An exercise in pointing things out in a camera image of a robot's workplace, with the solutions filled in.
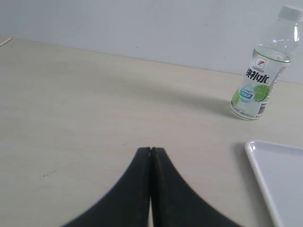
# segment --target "bottle label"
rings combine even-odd
[[[282,61],[284,58],[285,55],[279,52],[274,60],[254,50],[245,78],[232,97],[231,108],[237,115],[255,120],[263,114],[272,89],[290,64]]]

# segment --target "green lime graphic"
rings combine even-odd
[[[239,94],[239,91],[237,90],[232,97],[232,104],[236,105],[236,104],[238,104],[239,101],[240,101],[240,94]]]
[[[269,86],[267,86],[267,85],[258,85],[258,86],[255,87],[254,93],[255,93],[255,97],[254,97],[255,101],[261,102],[269,94]]]

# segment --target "beige table surface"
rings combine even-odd
[[[303,86],[278,83],[264,116],[229,110],[242,77],[35,42],[0,48],[0,226],[57,227],[119,179],[140,146],[245,227],[271,227],[244,153],[303,146]]]

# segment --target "plastic water bottle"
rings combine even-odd
[[[299,24],[303,10],[283,6],[274,23],[255,47],[245,78],[231,101],[232,111],[246,120],[256,120],[264,112],[280,75],[291,64],[299,44]]]

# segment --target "white tray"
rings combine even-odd
[[[303,148],[252,140],[245,150],[276,227],[303,227]]]

